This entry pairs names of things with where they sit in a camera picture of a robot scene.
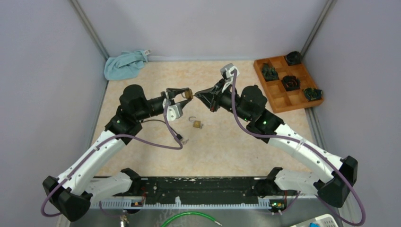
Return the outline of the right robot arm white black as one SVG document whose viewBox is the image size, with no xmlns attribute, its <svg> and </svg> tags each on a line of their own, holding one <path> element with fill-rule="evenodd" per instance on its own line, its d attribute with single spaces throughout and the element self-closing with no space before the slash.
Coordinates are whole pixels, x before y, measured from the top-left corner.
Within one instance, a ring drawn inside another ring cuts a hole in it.
<svg viewBox="0 0 401 227">
<path fill-rule="evenodd" d="M 341 208 L 351 187 L 357 181 L 358 161 L 352 156 L 341 158 L 297 134 L 281 118 L 268 111 L 267 98 L 257 85 L 247 86 L 241 95 L 232 96 L 223 85 L 195 93 L 211 112 L 223 108 L 248 122 L 246 130 L 255 138 L 275 146 L 307 166 L 311 173 L 302 174 L 275 167 L 266 182 L 267 191 L 278 195 L 284 190 L 317 195 L 327 204 Z"/>
</svg>

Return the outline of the dark rosette top corner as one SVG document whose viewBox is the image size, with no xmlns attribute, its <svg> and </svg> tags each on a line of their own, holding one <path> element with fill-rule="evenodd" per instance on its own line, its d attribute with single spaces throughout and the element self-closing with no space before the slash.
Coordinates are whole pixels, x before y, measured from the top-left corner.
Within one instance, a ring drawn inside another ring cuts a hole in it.
<svg viewBox="0 0 401 227">
<path fill-rule="evenodd" d="M 285 55 L 285 60 L 288 66 L 294 66 L 302 63 L 302 54 L 298 51 L 293 51 Z"/>
</svg>

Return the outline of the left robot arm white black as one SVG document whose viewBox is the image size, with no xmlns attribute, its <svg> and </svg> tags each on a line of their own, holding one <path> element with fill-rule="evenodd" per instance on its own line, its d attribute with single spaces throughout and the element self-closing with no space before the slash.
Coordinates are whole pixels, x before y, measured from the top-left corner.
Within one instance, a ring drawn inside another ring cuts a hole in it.
<svg viewBox="0 0 401 227">
<path fill-rule="evenodd" d="M 105 126 L 96 142 L 67 170 L 57 177 L 48 176 L 43 181 L 46 198 L 40 212 L 49 217 L 45 206 L 51 203 L 57 215 L 73 222 L 83 217 L 91 204 L 116 194 L 127 192 L 131 196 L 140 193 L 139 176 L 127 168 L 118 174 L 92 182 L 95 174 L 132 140 L 138 140 L 142 121 L 163 115 L 170 123 L 183 115 L 183 108 L 193 99 L 192 90 L 167 88 L 159 97 L 147 99 L 142 86 L 127 86 L 119 98 L 116 114 Z"/>
</svg>

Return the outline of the dark rosette centre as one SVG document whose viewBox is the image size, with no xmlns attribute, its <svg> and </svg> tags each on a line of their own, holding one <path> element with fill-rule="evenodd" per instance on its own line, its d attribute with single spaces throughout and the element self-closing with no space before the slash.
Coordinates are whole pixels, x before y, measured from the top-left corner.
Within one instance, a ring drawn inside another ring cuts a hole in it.
<svg viewBox="0 0 401 227">
<path fill-rule="evenodd" d="M 294 91 L 300 89 L 300 80 L 293 75 L 286 75 L 281 80 L 281 83 L 286 91 Z"/>
</svg>

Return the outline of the dark rosette upper left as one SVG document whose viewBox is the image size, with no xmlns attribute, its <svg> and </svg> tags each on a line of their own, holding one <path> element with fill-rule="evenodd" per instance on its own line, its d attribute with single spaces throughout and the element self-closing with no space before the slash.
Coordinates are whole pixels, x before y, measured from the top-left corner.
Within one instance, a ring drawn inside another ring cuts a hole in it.
<svg viewBox="0 0 401 227">
<path fill-rule="evenodd" d="M 279 80 L 278 73 L 274 67 L 270 67 L 267 63 L 262 66 L 262 75 L 266 82 Z"/>
</svg>

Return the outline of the brass padlock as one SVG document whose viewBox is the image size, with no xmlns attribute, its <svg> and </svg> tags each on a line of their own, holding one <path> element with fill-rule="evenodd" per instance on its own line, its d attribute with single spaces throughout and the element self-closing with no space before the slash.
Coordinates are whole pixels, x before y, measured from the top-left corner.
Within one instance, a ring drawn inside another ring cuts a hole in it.
<svg viewBox="0 0 401 227">
<path fill-rule="evenodd" d="M 202 129 L 202 128 L 203 128 L 203 124 L 201 123 L 201 121 L 196 120 L 196 117 L 195 117 L 195 116 L 190 116 L 190 117 L 188 118 L 188 120 L 189 120 L 189 122 L 192 123 L 192 126 L 193 126 L 194 128 L 198 128 L 198 129 Z"/>
<path fill-rule="evenodd" d="M 189 89 L 186 89 L 185 91 L 184 91 L 184 93 L 183 93 L 183 97 L 185 98 L 185 99 L 188 99 L 188 100 L 192 100 L 193 99 L 193 92 L 192 92 L 192 90 L 189 88 Z"/>
</svg>

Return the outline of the light blue cloth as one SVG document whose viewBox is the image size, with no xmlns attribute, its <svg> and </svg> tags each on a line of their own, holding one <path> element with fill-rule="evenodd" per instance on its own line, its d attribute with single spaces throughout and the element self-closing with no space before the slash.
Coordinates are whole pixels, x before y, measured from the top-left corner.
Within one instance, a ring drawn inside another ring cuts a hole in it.
<svg viewBox="0 0 401 227">
<path fill-rule="evenodd" d="M 104 76 L 108 81 L 125 80 L 136 78 L 148 56 L 152 53 L 150 49 L 134 52 L 122 52 L 117 57 L 109 57 L 105 63 Z"/>
</svg>

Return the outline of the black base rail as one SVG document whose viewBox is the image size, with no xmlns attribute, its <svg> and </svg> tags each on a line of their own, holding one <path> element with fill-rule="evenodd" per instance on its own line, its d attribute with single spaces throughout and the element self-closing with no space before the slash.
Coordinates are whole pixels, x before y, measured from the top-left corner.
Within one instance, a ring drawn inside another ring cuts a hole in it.
<svg viewBox="0 0 401 227">
<path fill-rule="evenodd" d="M 146 205 L 173 204 L 176 198 L 183 205 L 248 205 L 271 196 L 295 196 L 297 191 L 283 191 L 266 177 L 143 177 L 118 195 L 144 198 Z"/>
</svg>

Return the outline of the black cable lock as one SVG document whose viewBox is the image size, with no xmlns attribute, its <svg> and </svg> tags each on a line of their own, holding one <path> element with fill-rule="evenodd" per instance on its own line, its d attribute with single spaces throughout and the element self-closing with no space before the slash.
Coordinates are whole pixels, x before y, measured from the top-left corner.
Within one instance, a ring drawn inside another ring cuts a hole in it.
<svg viewBox="0 0 401 227">
<path fill-rule="evenodd" d="M 141 123 L 145 123 L 145 122 L 161 122 L 163 124 L 166 124 L 165 121 L 163 120 L 159 120 L 159 119 L 149 119 L 149 120 L 142 120 Z M 171 128 L 171 130 L 173 131 L 174 135 L 179 139 L 179 141 L 185 145 L 187 144 L 187 142 L 189 141 L 188 139 L 184 139 L 184 137 L 179 134 L 176 130 L 174 130 L 173 128 Z"/>
</svg>

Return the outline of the dark rosette right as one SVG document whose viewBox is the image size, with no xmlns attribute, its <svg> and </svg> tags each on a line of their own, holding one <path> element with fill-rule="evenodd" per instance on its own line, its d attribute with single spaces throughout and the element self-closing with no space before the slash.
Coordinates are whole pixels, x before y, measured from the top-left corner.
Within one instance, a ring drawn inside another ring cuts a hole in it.
<svg viewBox="0 0 401 227">
<path fill-rule="evenodd" d="M 312 87 L 303 89 L 303 93 L 308 102 L 321 100 L 323 96 L 322 90 Z"/>
</svg>

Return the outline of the white basket corner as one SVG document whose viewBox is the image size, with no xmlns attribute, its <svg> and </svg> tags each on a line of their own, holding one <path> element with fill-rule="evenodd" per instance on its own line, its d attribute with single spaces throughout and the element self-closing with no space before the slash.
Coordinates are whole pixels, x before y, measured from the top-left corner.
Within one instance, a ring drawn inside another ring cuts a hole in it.
<svg viewBox="0 0 401 227">
<path fill-rule="evenodd" d="M 339 227 L 334 217 L 330 214 L 323 214 L 315 218 L 292 225 L 291 227 Z"/>
</svg>

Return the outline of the wooden compartment tray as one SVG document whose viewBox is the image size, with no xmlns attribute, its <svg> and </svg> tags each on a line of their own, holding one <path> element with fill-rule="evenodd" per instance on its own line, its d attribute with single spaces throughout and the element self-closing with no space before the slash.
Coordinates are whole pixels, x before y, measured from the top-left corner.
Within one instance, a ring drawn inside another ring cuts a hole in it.
<svg viewBox="0 0 401 227">
<path fill-rule="evenodd" d="M 262 68 L 264 65 L 273 67 L 278 73 L 279 79 L 266 81 L 262 74 Z M 285 56 L 282 55 L 257 59 L 254 61 L 253 66 L 274 113 L 315 107 L 324 102 L 323 97 L 313 101 L 309 101 L 306 98 L 304 94 L 305 89 L 318 89 L 318 87 L 303 63 L 290 66 L 285 60 Z M 300 81 L 300 88 L 287 91 L 282 82 L 282 79 L 285 76 L 295 76 Z"/>
</svg>

